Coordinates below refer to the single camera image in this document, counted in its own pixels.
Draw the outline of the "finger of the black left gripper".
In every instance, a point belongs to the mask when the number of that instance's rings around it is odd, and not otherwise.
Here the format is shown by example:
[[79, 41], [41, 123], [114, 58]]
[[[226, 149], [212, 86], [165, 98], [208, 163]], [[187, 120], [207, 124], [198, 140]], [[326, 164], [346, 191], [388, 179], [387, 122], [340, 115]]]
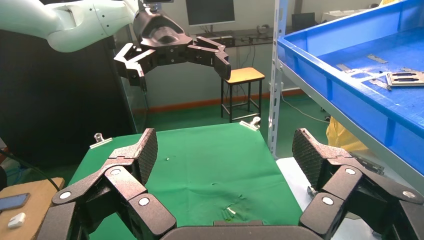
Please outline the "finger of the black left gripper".
[[156, 67], [156, 50], [143, 51], [133, 43], [125, 44], [114, 57], [118, 74], [128, 79], [129, 85], [147, 91], [145, 74]]
[[225, 49], [223, 44], [198, 36], [189, 46], [189, 62], [212, 67], [222, 79], [229, 80], [232, 67]]

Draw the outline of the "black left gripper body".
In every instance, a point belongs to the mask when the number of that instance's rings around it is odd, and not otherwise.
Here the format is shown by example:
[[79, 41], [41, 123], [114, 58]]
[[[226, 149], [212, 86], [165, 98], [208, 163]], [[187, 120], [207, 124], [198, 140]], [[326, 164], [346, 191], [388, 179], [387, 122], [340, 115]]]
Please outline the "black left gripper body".
[[187, 62], [187, 47], [193, 39], [162, 10], [139, 10], [133, 21], [133, 31], [142, 51], [154, 50], [158, 66]]

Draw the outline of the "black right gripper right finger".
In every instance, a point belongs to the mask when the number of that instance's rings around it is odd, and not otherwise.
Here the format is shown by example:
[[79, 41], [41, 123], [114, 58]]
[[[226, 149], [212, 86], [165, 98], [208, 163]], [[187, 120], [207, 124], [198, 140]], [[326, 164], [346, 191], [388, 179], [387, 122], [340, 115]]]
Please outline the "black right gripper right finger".
[[424, 198], [416, 190], [370, 171], [342, 148], [318, 142], [305, 128], [294, 132], [292, 153], [316, 191], [301, 227], [328, 240], [352, 213], [384, 240], [423, 239]]

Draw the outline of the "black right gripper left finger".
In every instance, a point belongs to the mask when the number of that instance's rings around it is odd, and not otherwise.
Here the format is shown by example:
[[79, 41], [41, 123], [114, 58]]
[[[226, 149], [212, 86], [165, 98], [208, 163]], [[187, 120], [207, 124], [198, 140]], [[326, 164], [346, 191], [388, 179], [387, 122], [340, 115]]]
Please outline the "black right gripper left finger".
[[146, 184], [158, 155], [155, 129], [115, 149], [99, 170], [57, 192], [47, 210], [39, 240], [87, 240], [116, 214], [138, 240], [159, 240], [177, 226], [176, 218]]

